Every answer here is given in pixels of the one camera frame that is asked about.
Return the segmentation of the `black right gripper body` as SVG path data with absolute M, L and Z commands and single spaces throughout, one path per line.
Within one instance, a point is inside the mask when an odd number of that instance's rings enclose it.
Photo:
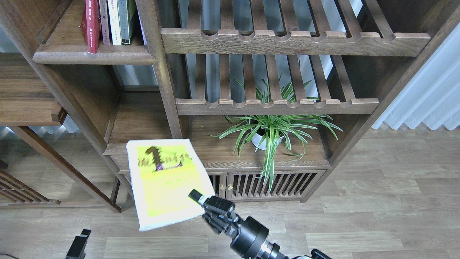
M 207 212 L 202 218 L 217 234 L 224 233 L 232 239 L 230 248 L 245 259 L 269 259 L 268 228 L 252 217 L 241 219 L 236 213 L 223 215 Z

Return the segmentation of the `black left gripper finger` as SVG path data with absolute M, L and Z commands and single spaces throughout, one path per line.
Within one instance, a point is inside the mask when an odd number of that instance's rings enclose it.
M 81 234 L 77 235 L 74 238 L 71 247 L 69 248 L 65 258 L 66 259 L 84 259 L 85 258 L 85 247 L 88 241 L 88 238 L 91 234 L 91 230 L 83 229 Z

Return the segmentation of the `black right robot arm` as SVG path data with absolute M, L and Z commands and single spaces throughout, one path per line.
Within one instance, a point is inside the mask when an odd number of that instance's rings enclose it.
M 217 196 L 206 197 L 192 190 L 189 197 L 203 209 L 202 218 L 216 234 L 225 233 L 232 239 L 230 248 L 245 259 L 287 259 L 280 246 L 268 241 L 269 229 L 253 217 L 241 218 L 235 204 Z

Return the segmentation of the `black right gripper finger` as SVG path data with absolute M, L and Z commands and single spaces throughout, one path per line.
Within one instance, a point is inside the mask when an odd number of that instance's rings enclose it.
M 207 197 L 197 190 L 192 190 L 188 196 L 197 202 L 205 210 L 206 214 L 225 220 L 236 219 L 235 204 L 232 201 L 217 196 Z

